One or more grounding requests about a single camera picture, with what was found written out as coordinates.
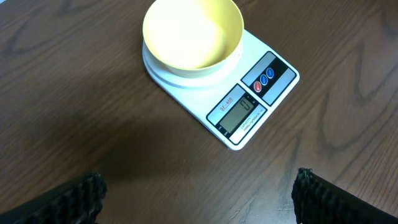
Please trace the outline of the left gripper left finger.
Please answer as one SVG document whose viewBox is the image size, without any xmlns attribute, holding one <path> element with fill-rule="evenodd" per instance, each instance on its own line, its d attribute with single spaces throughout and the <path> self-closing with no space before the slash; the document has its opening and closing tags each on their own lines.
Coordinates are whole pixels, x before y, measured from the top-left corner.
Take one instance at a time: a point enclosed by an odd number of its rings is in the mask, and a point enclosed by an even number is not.
<svg viewBox="0 0 398 224">
<path fill-rule="evenodd" d="M 107 187 L 98 172 L 75 177 L 1 214 L 1 223 L 96 224 Z"/>
</svg>

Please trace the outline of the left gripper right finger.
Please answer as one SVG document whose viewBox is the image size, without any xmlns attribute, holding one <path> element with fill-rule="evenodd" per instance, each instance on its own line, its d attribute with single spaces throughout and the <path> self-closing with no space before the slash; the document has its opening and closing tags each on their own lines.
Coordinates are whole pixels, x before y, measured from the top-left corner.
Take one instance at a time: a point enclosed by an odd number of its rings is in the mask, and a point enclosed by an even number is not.
<svg viewBox="0 0 398 224">
<path fill-rule="evenodd" d="M 292 188 L 297 223 L 397 224 L 397 218 L 300 168 Z"/>
</svg>

